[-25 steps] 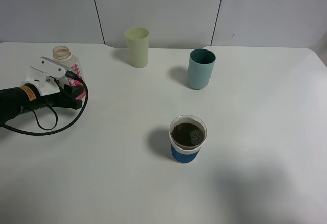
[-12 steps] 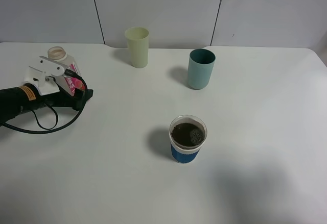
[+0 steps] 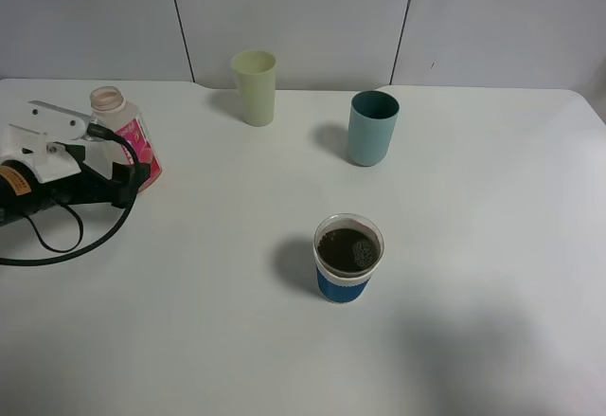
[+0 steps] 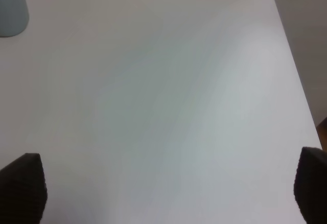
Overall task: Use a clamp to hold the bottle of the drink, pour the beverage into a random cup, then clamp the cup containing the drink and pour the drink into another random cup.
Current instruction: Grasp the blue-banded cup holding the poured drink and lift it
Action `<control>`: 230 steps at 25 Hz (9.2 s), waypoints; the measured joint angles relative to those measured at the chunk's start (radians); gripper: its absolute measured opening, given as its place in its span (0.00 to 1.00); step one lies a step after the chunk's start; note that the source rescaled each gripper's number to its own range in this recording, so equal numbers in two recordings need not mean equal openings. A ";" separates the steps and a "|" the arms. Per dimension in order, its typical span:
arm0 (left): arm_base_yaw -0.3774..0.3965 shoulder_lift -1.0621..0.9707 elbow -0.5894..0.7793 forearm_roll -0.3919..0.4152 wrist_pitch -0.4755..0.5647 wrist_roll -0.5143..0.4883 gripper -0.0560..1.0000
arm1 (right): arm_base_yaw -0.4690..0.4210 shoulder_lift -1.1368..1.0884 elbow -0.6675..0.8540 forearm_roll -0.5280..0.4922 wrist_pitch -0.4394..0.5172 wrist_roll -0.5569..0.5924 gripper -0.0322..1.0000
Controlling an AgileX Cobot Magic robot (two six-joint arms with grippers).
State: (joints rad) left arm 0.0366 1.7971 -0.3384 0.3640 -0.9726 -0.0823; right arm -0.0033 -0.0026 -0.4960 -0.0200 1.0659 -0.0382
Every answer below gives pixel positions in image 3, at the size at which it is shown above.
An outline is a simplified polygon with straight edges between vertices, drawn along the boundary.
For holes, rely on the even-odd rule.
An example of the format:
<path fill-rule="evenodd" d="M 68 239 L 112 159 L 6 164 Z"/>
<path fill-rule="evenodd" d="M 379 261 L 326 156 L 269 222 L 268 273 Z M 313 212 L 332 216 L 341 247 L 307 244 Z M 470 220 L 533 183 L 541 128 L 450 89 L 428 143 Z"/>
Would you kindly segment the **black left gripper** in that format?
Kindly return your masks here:
<path fill-rule="evenodd" d="M 75 158 L 78 173 L 42 183 L 19 160 L 1 163 L 1 226 L 55 206 L 111 203 L 125 208 L 151 175 L 150 163 L 140 163 L 138 168 L 114 163 L 108 179 L 84 163 L 84 146 L 59 145 L 59 149 Z"/>

